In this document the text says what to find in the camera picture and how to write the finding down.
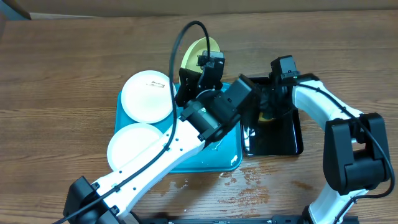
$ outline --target teal tray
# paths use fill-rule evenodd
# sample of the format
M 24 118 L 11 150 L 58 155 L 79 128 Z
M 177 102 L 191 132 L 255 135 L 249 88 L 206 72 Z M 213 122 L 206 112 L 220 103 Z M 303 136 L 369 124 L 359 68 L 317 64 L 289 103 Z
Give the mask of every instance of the teal tray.
M 229 88 L 229 83 L 223 84 L 223 91 Z M 118 103 L 116 106 L 116 121 L 114 125 L 115 134 L 121 128 L 137 123 L 131 119 L 123 110 L 121 103 L 121 92 L 118 96 Z M 177 114 L 180 116 L 183 108 L 177 108 Z M 163 133 L 169 129 L 173 123 L 173 115 L 170 114 L 167 118 L 154 123 Z M 238 123 L 221 141 L 213 142 L 197 155 L 183 161 L 180 165 L 174 168 L 171 173 L 187 173 L 187 172 L 227 172 L 235 170 L 239 167 L 243 159 L 242 143 L 241 143 L 241 125 Z

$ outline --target wooden table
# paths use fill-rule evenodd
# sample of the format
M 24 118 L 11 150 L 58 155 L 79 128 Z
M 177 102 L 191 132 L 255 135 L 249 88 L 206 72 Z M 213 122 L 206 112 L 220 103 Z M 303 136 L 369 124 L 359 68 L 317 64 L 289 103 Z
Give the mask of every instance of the wooden table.
M 300 71 L 318 75 L 344 102 L 380 113 L 398 167 L 398 11 L 7 22 L 0 44 L 1 223 L 53 222 L 74 180 L 111 171 L 106 148 L 119 91 L 141 70 L 167 73 L 173 42 L 194 19 L 226 55 L 224 81 L 265 75 L 271 60 L 292 54 Z M 190 30 L 178 60 L 202 36 Z M 300 119 L 301 156 L 245 157 L 234 172 L 169 174 L 134 210 L 174 218 L 300 214 L 325 184 L 323 131 L 305 113 Z M 364 223 L 397 223 L 397 210 L 395 191 L 361 200 L 349 213 Z

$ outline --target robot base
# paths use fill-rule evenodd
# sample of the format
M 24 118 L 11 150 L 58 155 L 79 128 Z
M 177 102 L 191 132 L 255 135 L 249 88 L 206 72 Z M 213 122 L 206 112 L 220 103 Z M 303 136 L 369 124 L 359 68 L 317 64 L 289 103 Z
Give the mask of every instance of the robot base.
M 165 218 L 144 219 L 144 224 L 307 224 L 301 215 L 276 215 L 272 218 L 216 218 L 167 220 Z M 346 217 L 342 224 L 359 224 L 358 217 Z

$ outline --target white plate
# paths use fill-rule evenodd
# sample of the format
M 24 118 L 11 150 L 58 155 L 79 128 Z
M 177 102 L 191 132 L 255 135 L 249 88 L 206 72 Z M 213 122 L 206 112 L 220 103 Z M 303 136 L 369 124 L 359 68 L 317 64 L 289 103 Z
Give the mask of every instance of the white plate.
M 156 142 L 162 132 L 150 124 L 130 124 L 120 129 L 108 144 L 106 156 L 112 170 L 118 170 Z
M 126 114 L 137 122 L 162 121 L 172 112 L 168 76 L 152 70 L 133 75 L 123 86 L 121 103 Z

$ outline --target yellow object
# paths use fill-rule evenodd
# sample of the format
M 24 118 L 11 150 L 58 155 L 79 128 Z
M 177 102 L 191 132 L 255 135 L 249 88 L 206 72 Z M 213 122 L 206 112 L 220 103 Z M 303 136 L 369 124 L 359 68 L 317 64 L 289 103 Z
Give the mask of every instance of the yellow object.
M 268 122 L 268 121 L 272 121 L 272 120 L 273 120 L 273 118 L 271 118 L 271 119 L 265 119 L 265 118 L 263 118 L 263 116 L 264 116 L 264 114 L 263 114 L 262 112 L 260 112 L 260 114 L 259 114 L 259 121 Z
M 210 51 L 220 52 L 220 47 L 213 38 L 209 38 L 210 41 Z M 191 46 L 189 46 L 184 58 L 181 62 L 181 67 L 186 68 L 195 72 L 202 72 L 200 66 L 197 66 L 198 55 L 202 55 L 203 51 L 207 50 L 206 37 L 195 41 Z

